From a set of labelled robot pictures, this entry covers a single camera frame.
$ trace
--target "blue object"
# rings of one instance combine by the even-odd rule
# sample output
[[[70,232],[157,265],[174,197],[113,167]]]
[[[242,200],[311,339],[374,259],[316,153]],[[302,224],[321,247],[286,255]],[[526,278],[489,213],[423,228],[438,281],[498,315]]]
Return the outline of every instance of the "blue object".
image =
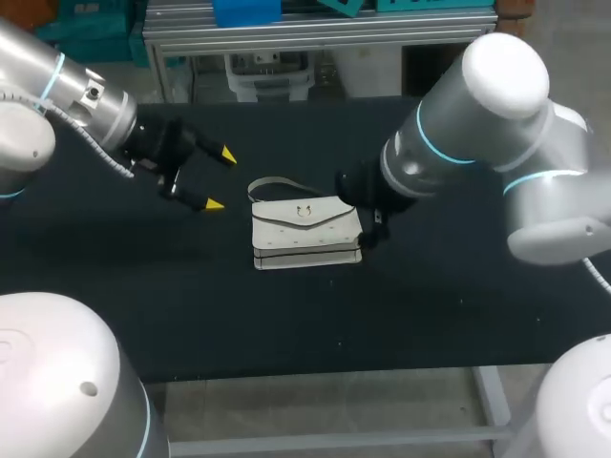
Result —
[[[127,37],[133,21],[133,0],[61,0],[57,20],[35,33],[51,42]]]
[[[259,26],[282,20],[281,0],[212,0],[219,27]]]
[[[363,6],[363,3],[365,3],[365,0],[318,0],[318,2],[347,16],[354,17]]]
[[[445,159],[451,163],[458,164],[458,165],[473,164],[475,162],[474,160],[455,159],[454,157],[444,155],[437,148],[433,146],[431,141],[427,138],[427,136],[424,134],[424,131],[422,130],[422,123],[420,122],[420,107],[421,106],[422,106],[422,102],[418,104],[418,109],[416,110],[416,124],[418,125],[418,132],[420,133],[420,136],[424,140],[425,144],[429,147],[429,149],[433,151],[436,155],[441,157],[442,159]]]
[[[495,0],[376,0],[376,9],[378,11],[436,10],[491,7],[494,3]]]

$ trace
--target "table leg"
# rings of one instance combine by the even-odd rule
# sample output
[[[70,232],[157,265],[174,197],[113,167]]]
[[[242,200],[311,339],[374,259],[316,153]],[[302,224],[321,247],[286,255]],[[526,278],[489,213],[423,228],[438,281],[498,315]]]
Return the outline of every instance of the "table leg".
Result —
[[[537,439],[537,394],[546,372],[544,371],[533,383],[516,410],[516,415],[509,424],[511,438],[493,442],[495,458],[527,458],[530,448]]]
[[[474,367],[475,384],[484,408],[488,425],[505,427],[512,419],[511,410],[505,397],[505,389],[498,374],[498,367],[487,365]]]
[[[161,101],[173,103],[174,97],[172,95],[172,86],[170,85],[170,77],[165,65],[163,52],[158,45],[148,43],[146,44],[146,52],[149,57],[149,65],[151,66],[151,72],[153,73],[153,79]]]

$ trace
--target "black table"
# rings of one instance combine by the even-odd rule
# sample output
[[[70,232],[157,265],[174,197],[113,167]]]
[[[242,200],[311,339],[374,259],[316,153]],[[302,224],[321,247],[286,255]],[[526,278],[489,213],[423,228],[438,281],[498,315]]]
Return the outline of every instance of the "black table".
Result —
[[[3,223],[0,293],[88,304],[147,382],[547,363],[611,332],[611,298],[583,266],[511,257],[501,183],[477,167],[397,217],[360,265],[255,270],[247,184],[280,175],[331,193],[334,171],[377,155],[412,107],[149,107],[232,147],[233,171],[201,160],[186,178],[226,203],[215,215],[159,199],[151,177],[120,177],[60,129],[51,164]],[[611,257],[596,264],[611,273]]]

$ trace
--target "gray floor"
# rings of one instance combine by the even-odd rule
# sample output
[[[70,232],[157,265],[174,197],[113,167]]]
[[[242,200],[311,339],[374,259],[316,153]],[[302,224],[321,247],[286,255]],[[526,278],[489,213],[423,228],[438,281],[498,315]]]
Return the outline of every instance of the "gray floor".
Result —
[[[517,406],[543,366],[501,368]],[[471,370],[418,369],[148,386],[171,441],[484,424]],[[487,444],[257,453],[304,457],[488,458]],[[537,451],[531,456],[538,457]]]
[[[537,3],[539,15],[530,24],[529,40],[548,65],[552,97],[584,113],[606,136],[607,144],[611,143],[611,129],[608,129],[611,8],[602,1],[583,2],[583,7],[577,7],[575,0],[538,0]],[[145,85],[140,82],[135,85],[145,95],[152,96],[152,89],[142,89]],[[518,405],[541,370],[541,366],[501,368],[512,407]],[[262,377],[148,388],[163,412],[172,441],[452,427],[483,422],[473,376],[464,368]],[[300,458],[491,456],[486,444],[274,455]],[[531,456],[540,456],[540,451],[535,448]]]

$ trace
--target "white container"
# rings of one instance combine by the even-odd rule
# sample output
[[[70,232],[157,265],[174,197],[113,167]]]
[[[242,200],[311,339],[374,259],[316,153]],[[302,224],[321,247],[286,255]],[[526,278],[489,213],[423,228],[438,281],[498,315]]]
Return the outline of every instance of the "white container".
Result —
[[[235,74],[231,67],[231,54],[225,55],[225,71],[229,89],[236,93],[239,102],[258,102],[259,97],[288,95],[289,101],[307,100],[309,88],[314,86],[314,59],[307,57],[304,70],[292,73]],[[265,83],[266,88],[257,87]]]
[[[360,46],[333,50],[332,55],[348,96],[401,95],[401,46]]]

